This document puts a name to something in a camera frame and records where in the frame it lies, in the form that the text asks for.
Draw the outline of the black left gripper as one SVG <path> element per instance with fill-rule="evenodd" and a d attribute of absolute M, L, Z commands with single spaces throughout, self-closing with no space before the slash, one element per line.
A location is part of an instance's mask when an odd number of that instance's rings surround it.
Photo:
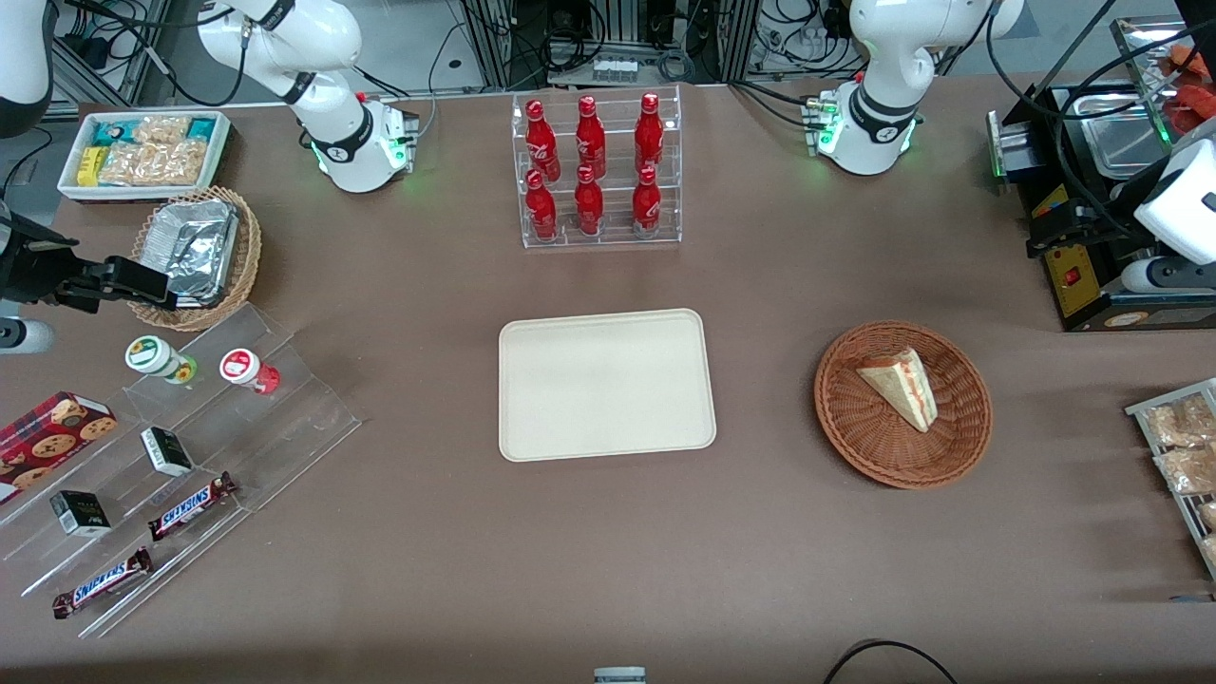
<path fill-rule="evenodd" d="M 1133 211 L 1120 200 L 1107 204 L 1083 198 L 1064 200 L 1031 217 L 1026 257 L 1038 259 L 1054 250 L 1108 243 L 1121 245 L 1128 251 L 1142 250 L 1143 229 Z"/>

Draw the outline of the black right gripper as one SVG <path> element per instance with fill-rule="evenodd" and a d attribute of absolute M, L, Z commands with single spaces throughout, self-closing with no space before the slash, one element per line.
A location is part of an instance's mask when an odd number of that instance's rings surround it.
<path fill-rule="evenodd" d="M 133 299 L 165 312 L 178 310 L 169 277 L 139 260 L 109 256 L 103 264 L 75 256 L 78 239 L 26 219 L 2 220 L 1 295 L 16 304 L 66 305 L 95 314 L 101 299 Z"/>

